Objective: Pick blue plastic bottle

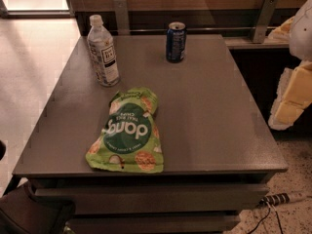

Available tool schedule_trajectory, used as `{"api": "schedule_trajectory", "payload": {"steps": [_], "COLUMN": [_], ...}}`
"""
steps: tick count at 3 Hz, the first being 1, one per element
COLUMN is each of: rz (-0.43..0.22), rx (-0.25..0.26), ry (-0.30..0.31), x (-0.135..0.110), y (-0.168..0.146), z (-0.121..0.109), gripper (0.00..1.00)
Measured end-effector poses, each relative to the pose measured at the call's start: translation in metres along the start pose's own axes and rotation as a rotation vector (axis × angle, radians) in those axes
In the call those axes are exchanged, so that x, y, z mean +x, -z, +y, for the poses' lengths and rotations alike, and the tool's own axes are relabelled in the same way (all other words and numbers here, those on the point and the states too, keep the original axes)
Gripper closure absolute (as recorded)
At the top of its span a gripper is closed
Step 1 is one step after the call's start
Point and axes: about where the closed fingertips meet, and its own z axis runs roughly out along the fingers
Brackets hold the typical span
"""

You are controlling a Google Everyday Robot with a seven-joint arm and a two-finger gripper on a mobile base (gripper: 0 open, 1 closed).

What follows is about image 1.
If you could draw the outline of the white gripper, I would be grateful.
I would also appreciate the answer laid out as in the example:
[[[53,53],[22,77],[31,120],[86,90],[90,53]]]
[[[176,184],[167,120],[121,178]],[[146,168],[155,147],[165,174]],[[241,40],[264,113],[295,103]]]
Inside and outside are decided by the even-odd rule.
[[[285,68],[280,77],[268,125],[283,131],[312,103],[312,0],[307,0],[294,17],[272,30],[268,38],[290,40],[291,55],[307,60],[295,69]]]

